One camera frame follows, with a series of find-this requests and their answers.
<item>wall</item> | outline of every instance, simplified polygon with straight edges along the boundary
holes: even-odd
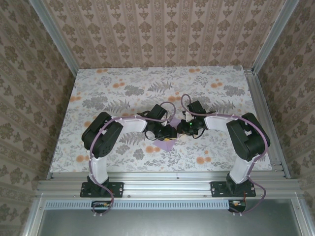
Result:
[[[293,177],[315,216],[315,1],[300,0],[259,79]]]
[[[80,68],[251,67],[284,0],[44,0]]]
[[[27,0],[0,1],[0,235],[27,220],[74,78]]]

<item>orange flower pattern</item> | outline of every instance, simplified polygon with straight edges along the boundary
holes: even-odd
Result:
[[[72,91],[51,171],[88,171],[81,135],[100,112],[130,116],[171,101],[177,108],[176,118],[182,119],[180,98],[184,93],[193,101],[199,100],[206,111],[255,114],[240,66],[109,68],[106,72],[82,69]],[[164,108],[169,115],[172,113],[171,106],[165,104]],[[170,152],[153,145],[143,133],[126,133],[120,135],[107,155],[107,169],[109,172],[229,171],[236,157],[229,135],[215,130],[207,130],[197,140],[181,135]],[[269,170],[269,159],[256,166]]]

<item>table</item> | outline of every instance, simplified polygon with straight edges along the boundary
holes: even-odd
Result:
[[[176,118],[184,118],[182,94],[199,100],[205,110],[255,114],[241,66],[80,69],[65,114],[50,172],[88,172],[88,153],[81,135],[96,116],[128,116],[171,101]],[[165,104],[172,112],[172,107]],[[108,172],[229,171],[237,157],[229,135],[207,130],[200,139],[182,135],[164,151],[143,133],[123,134],[107,155]],[[271,170],[266,155],[255,170]]]

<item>purple cable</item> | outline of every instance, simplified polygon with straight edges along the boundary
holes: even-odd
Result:
[[[97,141],[97,139],[99,138],[99,136],[101,135],[101,133],[105,130],[105,128],[112,122],[116,121],[116,120],[119,120],[119,119],[128,119],[128,118],[137,118],[137,119],[142,119],[142,120],[151,120],[151,121],[158,121],[158,122],[165,122],[165,121],[168,121],[168,120],[172,120],[173,117],[175,116],[176,114],[176,107],[173,103],[171,102],[162,102],[161,105],[165,104],[165,103],[169,103],[173,106],[174,108],[174,113],[173,115],[171,115],[169,118],[167,119],[151,119],[151,118],[146,118],[146,117],[141,117],[141,116],[129,116],[129,117],[115,117],[115,118],[112,118],[110,121],[108,121],[107,123],[104,124],[104,126],[99,130],[99,132],[97,133],[97,135],[95,136],[92,144],[91,144],[91,147],[90,147],[90,160],[89,160],[89,169],[90,169],[90,174],[91,174],[91,177],[92,177],[92,180],[95,184],[97,184],[99,187],[105,189],[111,196],[111,204],[109,205],[108,209],[103,213],[103,214],[106,214],[110,208],[112,208],[113,204],[114,204],[114,195],[113,193],[108,189],[106,188],[105,186],[101,185],[94,177],[93,175],[93,170],[92,170],[92,158],[93,158],[93,153],[92,153],[92,150],[94,148],[94,145]],[[98,204],[95,204],[93,205],[93,209],[92,209],[92,212],[94,214],[96,214],[95,212],[95,206],[98,205]]]
[[[264,144],[265,144],[265,150],[264,150],[264,152],[263,152],[261,155],[259,155],[258,157],[256,157],[256,158],[253,160],[253,162],[252,162],[252,164],[251,164],[251,166],[250,166],[250,168],[249,168],[249,170],[248,170],[248,172],[247,172],[247,178],[248,178],[248,180],[249,180],[252,184],[254,184],[254,185],[260,187],[260,188],[264,191],[264,194],[263,194],[263,196],[261,197],[261,199],[258,201],[258,203],[257,203],[253,208],[242,212],[242,214],[246,214],[246,213],[251,212],[251,211],[254,210],[254,209],[264,200],[264,198],[266,197],[266,189],[265,189],[264,187],[262,187],[261,185],[259,185],[258,183],[254,182],[254,181],[250,178],[250,173],[252,172],[252,169],[254,168],[254,165],[255,165],[256,161],[259,160],[260,158],[262,158],[262,157],[267,153],[267,151],[268,151],[268,143],[267,143],[267,140],[266,140],[265,135],[262,133],[262,131],[261,131],[254,123],[250,122],[250,121],[247,120],[247,119],[244,119],[244,118],[242,118],[242,117],[239,117],[239,116],[226,115],[226,114],[220,114],[220,113],[198,114],[198,113],[191,112],[190,110],[188,110],[188,109],[185,107],[185,105],[184,105],[184,103],[183,103],[183,98],[184,98],[185,96],[187,96],[187,97],[189,98],[189,103],[191,103],[191,98],[190,98],[190,96],[189,96],[188,94],[183,94],[183,96],[182,96],[182,98],[181,98],[182,107],[183,107],[183,109],[184,109],[186,112],[188,112],[188,113],[190,113],[190,114],[192,114],[192,115],[195,115],[195,116],[204,116],[204,117],[215,117],[215,116],[218,116],[218,117],[227,117],[227,118],[237,118],[237,119],[240,119],[240,120],[246,122],[247,124],[251,125],[251,126],[261,135],[261,137],[262,137],[262,139],[263,139],[263,141],[264,141]]]

